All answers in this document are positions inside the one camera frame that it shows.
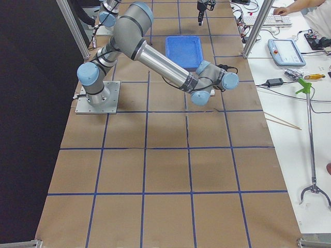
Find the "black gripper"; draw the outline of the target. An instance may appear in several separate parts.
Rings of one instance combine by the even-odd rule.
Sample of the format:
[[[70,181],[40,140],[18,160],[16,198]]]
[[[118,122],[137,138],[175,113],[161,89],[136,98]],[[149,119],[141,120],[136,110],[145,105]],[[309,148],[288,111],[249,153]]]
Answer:
[[[209,10],[213,11],[215,7],[215,0],[198,0],[197,1],[197,10],[198,14],[198,25],[201,26],[203,24],[204,11]]]

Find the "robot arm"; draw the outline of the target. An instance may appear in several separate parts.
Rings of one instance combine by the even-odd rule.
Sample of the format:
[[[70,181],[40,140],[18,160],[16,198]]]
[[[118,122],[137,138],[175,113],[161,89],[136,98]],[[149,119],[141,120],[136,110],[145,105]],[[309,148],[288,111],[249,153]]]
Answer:
[[[208,61],[202,61],[196,72],[191,73],[150,46],[144,35],[151,27],[154,16],[145,3],[132,3],[124,15],[115,20],[109,43],[91,61],[77,69],[89,105],[97,107],[110,101],[111,91],[106,88],[103,79],[116,65],[121,53],[157,72],[169,85],[189,93],[192,103],[196,105],[205,105],[213,88],[225,91],[239,85],[237,74]]]
[[[118,19],[119,6],[122,1],[100,1],[99,24],[113,27]],[[206,10],[213,11],[216,1],[197,1],[198,25],[202,26]]]

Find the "person hand at keyboard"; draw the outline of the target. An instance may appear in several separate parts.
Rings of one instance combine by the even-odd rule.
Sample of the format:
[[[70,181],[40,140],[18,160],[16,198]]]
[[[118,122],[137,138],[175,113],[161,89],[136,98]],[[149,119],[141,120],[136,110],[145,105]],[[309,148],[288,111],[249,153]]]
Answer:
[[[287,7],[275,8],[273,11],[273,15],[286,16],[288,14],[289,14],[289,10]]]

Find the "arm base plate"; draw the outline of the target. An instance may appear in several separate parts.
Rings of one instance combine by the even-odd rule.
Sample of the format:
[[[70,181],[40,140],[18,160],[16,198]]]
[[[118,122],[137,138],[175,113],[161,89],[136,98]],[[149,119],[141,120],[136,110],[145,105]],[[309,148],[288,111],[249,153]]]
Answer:
[[[112,36],[114,27],[100,26],[96,32],[97,36]]]
[[[76,114],[116,114],[121,81],[104,81],[104,89],[98,95],[89,95],[81,87]]]

